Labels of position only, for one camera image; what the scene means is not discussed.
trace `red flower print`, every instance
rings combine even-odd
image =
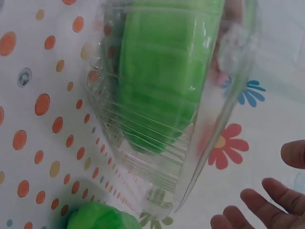
[[[246,152],[249,150],[249,145],[242,139],[236,139],[242,131],[239,124],[230,124],[223,130],[214,149],[212,150],[208,163],[213,165],[216,163],[216,168],[225,169],[228,167],[227,156],[236,164],[241,164],[242,156],[236,151]]]

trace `green sponge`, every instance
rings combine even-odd
[[[132,4],[117,99],[121,128],[134,150],[161,153],[193,122],[223,7],[224,0]]]
[[[134,216],[99,202],[89,202],[74,212],[67,229],[142,229]]]

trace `yellow flower center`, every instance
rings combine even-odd
[[[217,141],[217,143],[215,145],[215,148],[220,149],[220,148],[222,148],[224,146],[225,146],[225,138],[220,135],[220,137],[219,137],[219,139],[218,139],[218,141]]]

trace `hand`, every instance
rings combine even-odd
[[[305,169],[305,140],[283,145],[283,161],[294,168]],[[268,195],[286,212],[269,203],[252,189],[245,189],[240,197],[247,207],[265,224],[268,229],[304,229],[305,195],[288,189],[279,181],[267,178],[262,185]],[[234,206],[224,210],[223,215],[211,219],[212,229],[254,229]]]

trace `clear plastic container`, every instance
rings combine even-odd
[[[221,140],[253,64],[257,19],[255,0],[97,9],[82,83],[117,161],[147,182],[141,206],[151,219],[182,206]]]

